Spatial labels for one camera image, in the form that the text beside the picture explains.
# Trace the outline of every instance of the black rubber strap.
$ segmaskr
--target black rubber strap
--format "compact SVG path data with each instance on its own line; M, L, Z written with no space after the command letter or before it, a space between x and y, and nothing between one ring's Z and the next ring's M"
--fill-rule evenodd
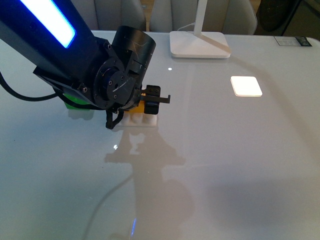
M124 111L119 111L118 116L116 117L116 119L113 121L113 113L111 111L106 110L106 123L105 123L105 127L107 129L114 129L114 127L120 123L120 121L122 120L122 118L124 117Z

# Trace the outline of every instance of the black cable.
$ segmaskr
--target black cable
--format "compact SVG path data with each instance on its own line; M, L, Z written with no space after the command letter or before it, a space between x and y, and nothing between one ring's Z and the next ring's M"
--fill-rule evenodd
M17 93L16 91L14 91L7 84L7 82L5 81L4 77L1 74L1 71L0 71L0 85L4 88L4 90L6 90L9 94L16 97L17 99L21 99L21 100L29 101L29 102L45 101L45 100L53 99L58 96L56 93L48 95L48 96L40 96L40 97L30 97L30 96L21 95L21 94Z

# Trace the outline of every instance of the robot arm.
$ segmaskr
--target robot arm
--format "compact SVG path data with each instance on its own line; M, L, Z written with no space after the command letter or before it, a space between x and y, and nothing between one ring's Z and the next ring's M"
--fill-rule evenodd
M95 37L69 0L1 0L0 38L33 62L33 73L65 101L63 94L71 95L109 116L140 100L146 101L145 113L157 114L160 102L170 102L157 86L142 90L155 41L128 26L117 30L112 44Z

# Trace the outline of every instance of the green object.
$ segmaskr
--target green object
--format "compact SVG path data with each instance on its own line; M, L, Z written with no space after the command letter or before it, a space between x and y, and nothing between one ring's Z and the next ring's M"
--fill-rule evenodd
M75 104L80 104L80 105L88 104L86 101L84 101L82 99L79 99L79 98L76 98L74 96L71 96L71 95L68 95L68 94L64 94L64 96L66 98L68 98L69 100L71 100L72 102L74 102ZM64 104L65 104L67 109L85 110L85 111L89 111L90 110L90 109L77 108L77 107L71 106L71 105L69 105L67 103L64 103Z

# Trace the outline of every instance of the white lamp base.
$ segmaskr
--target white lamp base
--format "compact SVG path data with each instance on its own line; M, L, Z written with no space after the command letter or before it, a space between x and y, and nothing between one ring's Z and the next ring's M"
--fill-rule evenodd
M221 32L202 32L199 36L187 31L170 32L170 49L175 58L226 59L231 55Z

